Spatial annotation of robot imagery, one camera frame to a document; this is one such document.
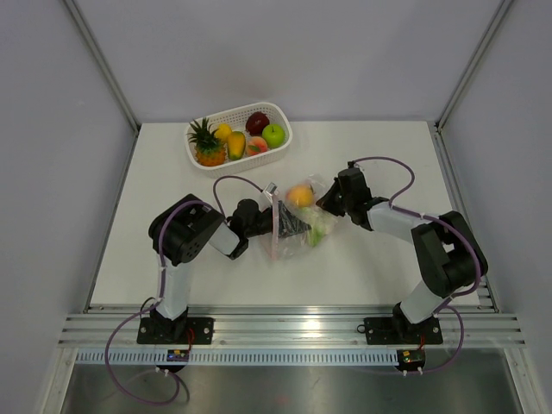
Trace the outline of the left aluminium frame post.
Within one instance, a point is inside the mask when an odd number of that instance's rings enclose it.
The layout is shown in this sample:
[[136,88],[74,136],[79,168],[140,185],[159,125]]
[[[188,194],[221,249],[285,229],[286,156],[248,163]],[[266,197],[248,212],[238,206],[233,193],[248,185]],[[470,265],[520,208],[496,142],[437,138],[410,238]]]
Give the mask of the left aluminium frame post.
[[88,23],[83,10],[78,4],[78,1],[61,0],[60,3],[72,20],[78,35],[89,51],[97,69],[103,77],[105,84],[110,90],[112,97],[115,99],[119,110],[126,119],[127,124],[130,126],[135,135],[138,135],[141,129],[141,123],[138,121],[133,109],[131,108],[131,105],[126,98],[115,74],[113,73],[110,64],[97,40],[97,37],[95,36],[91,25]]

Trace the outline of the fake yellow mango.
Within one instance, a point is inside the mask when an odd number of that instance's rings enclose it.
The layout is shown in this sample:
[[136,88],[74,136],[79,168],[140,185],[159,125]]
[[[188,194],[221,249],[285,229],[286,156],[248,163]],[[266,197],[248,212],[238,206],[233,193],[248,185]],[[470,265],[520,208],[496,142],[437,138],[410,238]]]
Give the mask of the fake yellow mango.
[[246,147],[246,137],[241,131],[233,131],[227,140],[227,150],[229,160],[240,160]]

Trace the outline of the fake orange pineapple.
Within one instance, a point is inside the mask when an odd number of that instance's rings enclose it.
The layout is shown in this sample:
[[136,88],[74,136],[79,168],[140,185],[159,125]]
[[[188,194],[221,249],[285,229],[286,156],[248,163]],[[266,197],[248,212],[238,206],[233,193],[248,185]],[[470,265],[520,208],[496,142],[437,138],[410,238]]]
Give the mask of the fake orange pineapple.
[[190,128],[187,140],[195,150],[198,164],[206,167],[222,165],[226,160],[225,144],[210,129],[209,119],[204,117],[200,122],[192,121]]

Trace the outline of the right aluminium frame post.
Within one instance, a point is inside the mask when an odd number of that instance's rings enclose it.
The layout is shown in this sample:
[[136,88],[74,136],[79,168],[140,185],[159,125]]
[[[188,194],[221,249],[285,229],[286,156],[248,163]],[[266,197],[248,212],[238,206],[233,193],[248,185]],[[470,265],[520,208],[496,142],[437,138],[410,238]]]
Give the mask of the right aluminium frame post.
[[461,101],[463,95],[470,86],[476,72],[482,61],[490,50],[494,39],[497,37],[500,29],[505,24],[511,10],[517,3],[515,0],[501,0],[488,24],[486,25],[481,37],[479,38],[474,50],[472,51],[467,64],[461,72],[461,76],[449,96],[440,116],[435,122],[436,131],[441,134],[447,125],[449,119],[455,111],[456,106]]

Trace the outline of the fake round orange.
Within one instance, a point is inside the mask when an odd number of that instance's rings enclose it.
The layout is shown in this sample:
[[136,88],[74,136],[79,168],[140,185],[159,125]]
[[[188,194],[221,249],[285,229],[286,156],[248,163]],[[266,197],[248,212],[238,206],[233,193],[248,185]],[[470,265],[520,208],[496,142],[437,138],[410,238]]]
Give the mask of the fake round orange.
[[293,186],[285,195],[286,201],[297,208],[310,207],[315,203],[315,194],[310,185]]

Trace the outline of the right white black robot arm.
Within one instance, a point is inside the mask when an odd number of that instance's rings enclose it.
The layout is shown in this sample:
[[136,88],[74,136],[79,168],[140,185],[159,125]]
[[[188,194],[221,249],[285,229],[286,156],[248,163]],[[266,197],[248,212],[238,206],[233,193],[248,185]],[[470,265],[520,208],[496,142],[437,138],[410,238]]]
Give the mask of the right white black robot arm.
[[385,233],[415,249],[422,277],[389,317],[367,317],[358,330],[369,345],[437,345],[437,319],[459,296],[476,290],[488,263],[464,216],[451,210],[440,216],[420,214],[372,195],[356,166],[338,173],[317,206],[334,216],[348,216],[368,231]]

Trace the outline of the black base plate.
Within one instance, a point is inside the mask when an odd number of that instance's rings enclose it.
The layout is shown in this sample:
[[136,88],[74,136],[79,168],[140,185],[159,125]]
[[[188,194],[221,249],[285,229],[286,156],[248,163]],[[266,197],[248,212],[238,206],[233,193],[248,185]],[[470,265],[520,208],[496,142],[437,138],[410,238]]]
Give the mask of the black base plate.
[[211,345],[215,320],[187,317],[180,320],[144,317],[136,342],[141,345]]
[[439,321],[430,319],[411,324],[394,317],[366,317],[361,332],[367,345],[442,345]]

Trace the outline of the fake yellow lemon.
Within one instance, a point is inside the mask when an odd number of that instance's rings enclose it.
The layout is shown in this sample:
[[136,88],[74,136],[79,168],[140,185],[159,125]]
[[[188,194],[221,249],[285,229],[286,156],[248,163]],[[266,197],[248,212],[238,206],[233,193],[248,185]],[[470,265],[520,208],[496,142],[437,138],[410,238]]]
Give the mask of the fake yellow lemon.
[[233,132],[233,130],[228,124],[221,123],[216,128],[215,137],[220,142],[226,143],[227,140],[228,140],[228,137],[232,134],[232,132]]

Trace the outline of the fake pink peach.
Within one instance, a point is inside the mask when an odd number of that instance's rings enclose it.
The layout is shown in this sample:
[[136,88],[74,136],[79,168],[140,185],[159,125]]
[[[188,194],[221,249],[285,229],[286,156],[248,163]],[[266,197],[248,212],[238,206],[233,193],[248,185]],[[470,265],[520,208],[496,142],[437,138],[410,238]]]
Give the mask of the fake pink peach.
[[263,154],[269,150],[267,142],[261,136],[251,136],[246,143],[246,155],[255,156]]

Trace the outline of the fake green apple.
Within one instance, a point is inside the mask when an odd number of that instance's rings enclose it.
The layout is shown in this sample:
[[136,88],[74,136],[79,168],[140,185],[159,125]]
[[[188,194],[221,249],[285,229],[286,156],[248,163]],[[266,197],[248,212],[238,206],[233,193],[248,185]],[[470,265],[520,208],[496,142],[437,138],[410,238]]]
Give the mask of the fake green apple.
[[285,131],[275,123],[268,124],[263,129],[261,136],[271,149],[281,147],[285,143]]

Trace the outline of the white perforated plastic basket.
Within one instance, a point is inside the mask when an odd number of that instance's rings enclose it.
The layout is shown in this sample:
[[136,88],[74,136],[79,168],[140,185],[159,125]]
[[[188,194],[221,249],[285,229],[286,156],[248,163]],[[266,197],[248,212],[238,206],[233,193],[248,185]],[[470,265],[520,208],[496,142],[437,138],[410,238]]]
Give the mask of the white perforated plastic basket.
[[291,143],[291,124],[279,106],[268,102],[195,119],[185,130],[189,161],[212,179],[281,160]]

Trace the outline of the aluminium mounting rail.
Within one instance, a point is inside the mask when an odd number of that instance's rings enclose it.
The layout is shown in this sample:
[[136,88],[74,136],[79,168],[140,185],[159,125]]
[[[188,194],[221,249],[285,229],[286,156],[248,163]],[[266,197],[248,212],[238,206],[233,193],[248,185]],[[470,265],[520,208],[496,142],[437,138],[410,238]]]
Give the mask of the aluminium mounting rail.
[[[66,317],[59,346],[95,348],[114,336],[114,346],[136,344],[139,318],[136,306],[94,306]],[[462,306],[461,316],[450,310],[439,314],[443,348],[460,338],[466,348],[525,348],[517,317],[491,308]],[[194,317],[214,320],[213,348],[364,348],[357,328],[366,317],[380,317],[386,307],[360,306],[193,306]]]

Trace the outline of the clear zip top bag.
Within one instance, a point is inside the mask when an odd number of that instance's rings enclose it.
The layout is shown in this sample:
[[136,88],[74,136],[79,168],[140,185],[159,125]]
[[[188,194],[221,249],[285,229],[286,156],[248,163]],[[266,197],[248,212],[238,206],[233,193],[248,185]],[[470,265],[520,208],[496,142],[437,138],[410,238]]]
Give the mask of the clear zip top bag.
[[336,227],[338,218],[317,205],[329,189],[318,174],[280,189],[270,183],[263,189],[259,206],[267,214],[270,231],[260,243],[272,260],[304,254],[318,246]]

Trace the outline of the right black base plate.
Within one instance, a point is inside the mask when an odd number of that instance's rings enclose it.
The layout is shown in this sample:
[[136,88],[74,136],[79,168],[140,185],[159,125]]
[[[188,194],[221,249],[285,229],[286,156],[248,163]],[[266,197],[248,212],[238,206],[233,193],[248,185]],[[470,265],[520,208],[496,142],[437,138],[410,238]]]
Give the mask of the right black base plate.
[[394,317],[366,317],[361,332],[367,345],[442,345],[439,321],[430,319],[411,324]]

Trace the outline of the fake purple fruit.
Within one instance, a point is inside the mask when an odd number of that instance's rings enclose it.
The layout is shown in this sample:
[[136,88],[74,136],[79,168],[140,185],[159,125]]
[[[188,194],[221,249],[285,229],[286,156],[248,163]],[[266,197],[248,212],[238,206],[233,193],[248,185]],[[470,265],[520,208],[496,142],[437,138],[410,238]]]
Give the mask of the fake purple fruit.
[[250,135],[261,135],[263,129],[269,124],[268,116],[261,111],[256,111],[247,119],[245,129]]

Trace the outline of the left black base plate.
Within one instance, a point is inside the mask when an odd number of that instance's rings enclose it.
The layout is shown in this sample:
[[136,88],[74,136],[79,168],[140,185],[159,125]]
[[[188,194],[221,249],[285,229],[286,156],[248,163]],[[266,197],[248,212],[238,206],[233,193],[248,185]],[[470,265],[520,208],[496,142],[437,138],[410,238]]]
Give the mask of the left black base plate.
[[141,345],[211,345],[215,320],[187,317],[180,320],[144,317],[136,342]]

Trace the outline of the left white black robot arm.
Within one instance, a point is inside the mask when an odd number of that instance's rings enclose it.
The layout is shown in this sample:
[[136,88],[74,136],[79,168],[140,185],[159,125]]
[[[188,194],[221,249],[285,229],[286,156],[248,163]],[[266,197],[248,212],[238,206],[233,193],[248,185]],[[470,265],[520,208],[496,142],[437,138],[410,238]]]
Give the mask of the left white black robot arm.
[[189,194],[157,216],[148,229],[160,263],[159,298],[140,322],[140,344],[200,345],[212,342],[213,320],[191,317],[191,262],[206,245],[231,260],[239,258],[251,238],[270,235],[285,241],[306,236],[312,227],[281,201],[262,209],[253,199],[241,200],[226,217]]

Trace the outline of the aluminium frame post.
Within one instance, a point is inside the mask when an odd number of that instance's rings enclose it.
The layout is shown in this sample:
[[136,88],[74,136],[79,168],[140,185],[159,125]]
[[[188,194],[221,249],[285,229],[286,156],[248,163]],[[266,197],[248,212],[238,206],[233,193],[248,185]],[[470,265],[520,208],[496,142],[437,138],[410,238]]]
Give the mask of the aluminium frame post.
[[441,134],[447,125],[449,119],[455,111],[456,106],[461,101],[463,95],[470,86],[476,72],[482,61],[490,50],[494,39],[497,37],[500,29],[505,24],[511,10],[517,3],[515,0],[501,0],[488,24],[486,25],[481,37],[479,38],[474,50],[472,51],[467,64],[461,72],[461,76],[449,96],[440,116],[435,122],[436,131]]
[[138,135],[141,129],[141,123],[138,121],[133,109],[131,108],[131,105],[126,98],[115,74],[113,73],[110,64],[97,40],[97,37],[95,36],[91,25],[88,23],[83,10],[78,4],[78,1],[61,0],[60,3],[72,20],[78,35],[89,51],[97,69],[103,77],[105,84],[110,90],[112,97],[115,99],[119,110],[126,119],[127,124],[130,126],[135,135]]

